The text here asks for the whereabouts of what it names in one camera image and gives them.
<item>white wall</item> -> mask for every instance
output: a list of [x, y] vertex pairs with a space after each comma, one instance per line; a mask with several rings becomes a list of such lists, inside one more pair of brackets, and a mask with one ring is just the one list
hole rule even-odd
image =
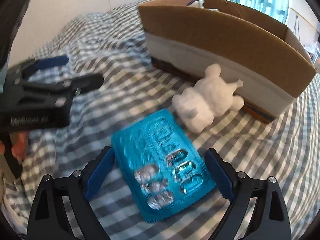
[[138, 0], [31, 0], [13, 42], [9, 66], [29, 57], [71, 19], [86, 12], [107, 12]]
[[292, 31], [294, 29], [296, 15], [298, 15], [299, 18], [301, 43], [303, 45], [315, 43], [319, 37], [320, 23], [305, 0], [291, 1], [286, 24]]

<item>black tool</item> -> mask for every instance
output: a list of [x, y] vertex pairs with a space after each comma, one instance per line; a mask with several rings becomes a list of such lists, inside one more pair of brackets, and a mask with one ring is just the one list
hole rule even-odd
[[115, 153], [105, 147], [99, 156], [69, 177], [52, 179], [45, 175], [33, 200], [28, 240], [75, 240], [62, 196], [69, 197], [73, 212], [86, 240], [110, 240], [95, 216], [89, 200], [94, 197], [111, 171]]
[[65, 65], [68, 60], [67, 56], [30, 59], [7, 72], [0, 94], [0, 140], [5, 145], [4, 155], [0, 154], [0, 169], [9, 182], [22, 172], [21, 164], [12, 156], [9, 133], [68, 126], [73, 97], [103, 84], [103, 76], [99, 73], [57, 84], [28, 82], [38, 70]]
[[[61, 199], [61, 196], [69, 196], [84, 238], [110, 240], [88, 201], [97, 193], [102, 185], [101, 180], [103, 181], [106, 173], [111, 170], [113, 158], [113, 150], [107, 147], [97, 160], [88, 163], [83, 171], [75, 171], [69, 177], [61, 179], [52, 179], [50, 175], [45, 175], [32, 204], [27, 239], [78, 239], [72, 233]], [[257, 201], [242, 240], [291, 240], [288, 213], [280, 187], [274, 177], [260, 180], [249, 178], [243, 171], [237, 173], [214, 149], [206, 152], [205, 162], [222, 196], [230, 201], [224, 217], [209, 237], [210, 240], [234, 239], [251, 197], [256, 197]], [[97, 174], [99, 170], [104, 171], [104, 174], [92, 175]], [[94, 182], [97, 178], [99, 179], [95, 186], [90, 186], [88, 181]]]

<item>blue gripper pad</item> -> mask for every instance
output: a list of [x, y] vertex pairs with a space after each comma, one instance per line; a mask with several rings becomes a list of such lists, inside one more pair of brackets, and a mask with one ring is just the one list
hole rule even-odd
[[[146, 222], [177, 214], [215, 187], [197, 150], [166, 109], [117, 132], [111, 141], [122, 174]], [[154, 173], [142, 182], [137, 174], [142, 174], [139, 171], [146, 167], [151, 167]], [[154, 187], [158, 182], [162, 187]], [[166, 204], [155, 208], [153, 200]]]
[[56, 66], [64, 66], [68, 63], [68, 61], [69, 58], [65, 55], [51, 58], [43, 58], [37, 62], [36, 66], [38, 69], [47, 69]]
[[214, 149], [206, 151], [204, 155], [205, 164], [208, 167], [211, 176], [214, 178], [221, 196], [232, 202], [235, 198], [232, 181], [224, 170], [222, 158], [215, 150], [214, 152], [212, 152], [212, 150]]
[[112, 148], [108, 148], [102, 159], [97, 164], [90, 177], [87, 179], [84, 197], [90, 201], [99, 192], [106, 176], [112, 170], [115, 160], [115, 152]]

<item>screw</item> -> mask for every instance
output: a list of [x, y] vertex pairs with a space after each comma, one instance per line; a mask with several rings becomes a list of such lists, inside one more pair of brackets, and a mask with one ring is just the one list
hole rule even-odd
[[70, 80], [65, 80], [64, 82], [63, 82], [63, 84], [62, 84], [62, 86], [64, 86], [64, 87], [69, 87], [71, 85], [71, 81]]
[[74, 171], [72, 174], [75, 177], [79, 177], [81, 175], [81, 171], [77, 170], [77, 171]]
[[80, 95], [80, 93], [81, 93], [81, 89], [80, 89], [80, 88], [77, 88], [77, 90], [76, 90], [76, 96]]
[[65, 97], [58, 98], [56, 101], [56, 107], [62, 107], [66, 103], [67, 99]]
[[243, 172], [243, 171], [239, 171], [238, 172], [238, 177], [239, 178], [244, 179], [246, 176], [247, 176], [247, 174], [245, 174], [245, 172]]
[[269, 177], [269, 180], [270, 180], [270, 182], [272, 182], [272, 183], [275, 183], [277, 180], [276, 180], [276, 178], [275, 177]]
[[42, 179], [43, 179], [44, 181], [48, 181], [48, 180], [50, 179], [50, 177], [51, 177], [51, 176], [50, 176], [49, 174], [47, 174], [47, 175], [44, 175]]

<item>blue and white checkered fabric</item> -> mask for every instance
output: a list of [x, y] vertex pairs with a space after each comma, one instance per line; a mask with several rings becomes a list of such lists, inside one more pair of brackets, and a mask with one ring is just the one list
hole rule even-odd
[[[35, 56], [62, 54], [70, 58], [66, 66], [38, 71], [31, 79], [50, 83], [100, 72], [105, 82], [100, 90], [74, 98], [68, 127], [31, 132], [21, 179], [5, 183], [6, 197], [26, 228], [42, 176], [69, 176], [82, 169], [110, 145], [114, 132], [162, 108], [173, 112], [172, 96], [190, 85], [152, 67], [137, 4], [74, 19]], [[257, 179], [270, 175], [278, 179], [293, 239], [303, 234], [320, 208], [319, 92], [317, 74], [297, 101], [269, 125], [240, 111], [215, 118], [201, 134], [186, 131], [200, 154], [214, 147], [237, 171]], [[112, 240], [207, 240], [228, 207], [228, 201], [213, 190], [167, 220], [146, 223], [117, 163], [90, 204]], [[65, 205], [75, 236], [83, 238], [68, 199]], [[253, 203], [238, 237], [252, 211]]]

